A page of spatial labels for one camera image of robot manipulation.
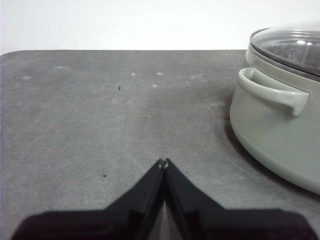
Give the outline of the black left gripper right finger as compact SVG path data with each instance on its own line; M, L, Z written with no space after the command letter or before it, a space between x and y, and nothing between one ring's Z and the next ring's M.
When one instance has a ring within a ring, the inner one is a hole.
M164 161L166 203L185 240L316 240L304 216L276 208L226 209Z

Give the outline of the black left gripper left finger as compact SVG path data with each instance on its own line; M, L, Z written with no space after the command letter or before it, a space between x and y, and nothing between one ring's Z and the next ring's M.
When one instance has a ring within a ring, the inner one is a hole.
M127 192L99 210L47 211L25 218L14 240L146 240L162 208L166 162L159 159Z

